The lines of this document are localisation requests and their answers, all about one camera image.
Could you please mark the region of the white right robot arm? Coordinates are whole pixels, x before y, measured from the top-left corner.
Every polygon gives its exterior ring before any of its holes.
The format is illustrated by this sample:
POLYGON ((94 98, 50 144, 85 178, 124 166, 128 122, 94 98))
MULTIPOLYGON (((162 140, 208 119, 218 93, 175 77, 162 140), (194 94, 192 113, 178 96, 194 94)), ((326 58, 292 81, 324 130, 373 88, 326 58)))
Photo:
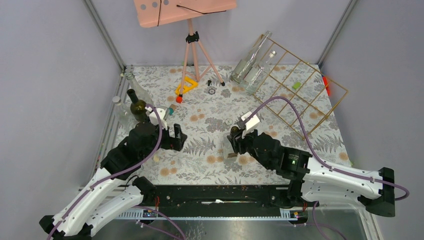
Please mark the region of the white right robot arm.
POLYGON ((269 202, 280 208, 309 207, 324 202, 362 205, 381 217, 396 215, 394 171, 345 168, 319 160, 308 151, 286 147, 280 141, 257 130, 243 135, 233 127, 224 143, 235 154, 248 153, 265 169, 289 180, 288 188, 269 202))

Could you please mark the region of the clear bottle silver cap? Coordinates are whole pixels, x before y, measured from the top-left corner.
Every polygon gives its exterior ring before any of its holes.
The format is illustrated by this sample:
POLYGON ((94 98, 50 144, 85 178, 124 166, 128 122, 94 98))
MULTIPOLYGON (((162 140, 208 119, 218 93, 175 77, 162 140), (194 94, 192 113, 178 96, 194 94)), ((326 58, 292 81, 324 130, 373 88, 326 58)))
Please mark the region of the clear bottle silver cap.
POLYGON ((254 94, 259 85, 265 80, 270 71, 270 62, 276 55, 277 52, 275 50, 270 50, 262 60, 253 65, 244 77, 241 85, 249 95, 254 94))

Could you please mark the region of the short clear glass bottle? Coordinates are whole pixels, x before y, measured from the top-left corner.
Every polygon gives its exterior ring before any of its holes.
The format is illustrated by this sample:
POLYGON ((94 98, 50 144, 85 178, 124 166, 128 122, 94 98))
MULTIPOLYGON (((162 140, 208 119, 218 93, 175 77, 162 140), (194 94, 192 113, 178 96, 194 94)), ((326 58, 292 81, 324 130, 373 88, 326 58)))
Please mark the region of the short clear glass bottle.
POLYGON ((128 132, 134 129, 138 124, 138 121, 131 113, 130 108, 125 105, 119 96, 114 96, 112 98, 112 103, 113 114, 121 126, 128 132))

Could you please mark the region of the clear bottle black cap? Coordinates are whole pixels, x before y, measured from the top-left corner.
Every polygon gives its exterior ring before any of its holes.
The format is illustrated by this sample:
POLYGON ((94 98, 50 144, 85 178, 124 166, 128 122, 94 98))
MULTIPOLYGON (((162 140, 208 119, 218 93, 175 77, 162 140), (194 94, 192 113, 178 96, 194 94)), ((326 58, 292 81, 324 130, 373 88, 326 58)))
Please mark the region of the clear bottle black cap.
POLYGON ((229 133, 223 137, 223 142, 222 142, 223 152, 222 153, 223 153, 224 161, 233 161, 238 156, 238 153, 234 153, 234 150, 232 148, 232 143, 227 139, 227 136, 230 134, 230 132, 235 132, 235 131, 242 131, 242 129, 240 129, 238 126, 232 126, 229 133))

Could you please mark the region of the dark green wine bottle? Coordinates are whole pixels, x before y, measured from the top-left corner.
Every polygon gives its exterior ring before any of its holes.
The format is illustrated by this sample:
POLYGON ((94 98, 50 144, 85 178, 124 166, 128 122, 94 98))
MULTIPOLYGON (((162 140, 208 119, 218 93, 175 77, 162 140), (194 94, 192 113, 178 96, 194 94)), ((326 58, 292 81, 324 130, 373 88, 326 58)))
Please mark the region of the dark green wine bottle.
POLYGON ((146 102, 139 99, 134 89, 130 88, 126 91, 126 94, 131 100, 130 111, 134 118, 140 122, 145 123, 148 115, 146 110, 146 102))

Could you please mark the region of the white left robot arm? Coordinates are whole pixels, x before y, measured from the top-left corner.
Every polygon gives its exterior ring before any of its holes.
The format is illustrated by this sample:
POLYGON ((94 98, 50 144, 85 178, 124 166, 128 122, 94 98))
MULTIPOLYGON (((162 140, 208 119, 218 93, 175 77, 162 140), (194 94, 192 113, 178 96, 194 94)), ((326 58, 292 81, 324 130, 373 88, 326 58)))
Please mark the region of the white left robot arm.
POLYGON ((181 126, 169 128, 150 122, 139 123, 115 148, 111 149, 98 168, 68 206, 55 215, 39 221, 49 240, 90 240, 104 225, 126 210, 142 204, 159 204, 156 187, 145 177, 137 177, 120 195, 103 204, 117 187, 124 185, 131 174, 141 168, 159 149, 181 151, 188 136, 181 126))

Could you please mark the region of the frosted champagne bottle dark label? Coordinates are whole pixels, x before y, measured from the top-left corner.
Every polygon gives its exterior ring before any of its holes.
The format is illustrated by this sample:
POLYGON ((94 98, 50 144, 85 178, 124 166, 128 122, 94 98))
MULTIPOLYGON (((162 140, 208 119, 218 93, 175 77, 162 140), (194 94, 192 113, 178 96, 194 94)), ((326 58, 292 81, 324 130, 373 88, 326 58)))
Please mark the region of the frosted champagne bottle dark label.
POLYGON ((135 75, 132 72, 127 72, 124 74, 124 76, 127 82, 129 83, 129 88, 134 90, 139 100, 143 100, 147 104, 155 106, 151 95, 138 83, 135 75))

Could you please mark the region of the tall clear glass bottle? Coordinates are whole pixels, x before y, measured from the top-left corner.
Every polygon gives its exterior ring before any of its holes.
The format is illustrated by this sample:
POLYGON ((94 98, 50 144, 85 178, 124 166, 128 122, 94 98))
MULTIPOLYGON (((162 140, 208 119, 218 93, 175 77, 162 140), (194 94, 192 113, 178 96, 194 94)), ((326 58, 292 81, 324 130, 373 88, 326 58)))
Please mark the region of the tall clear glass bottle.
POLYGON ((253 47, 249 50, 247 55, 242 58, 239 63, 234 68, 233 72, 230 75, 230 80, 240 83, 249 72, 249 70, 253 67, 253 64, 256 62, 259 51, 261 50, 264 43, 268 38, 272 36, 271 31, 266 31, 261 37, 256 41, 253 47))

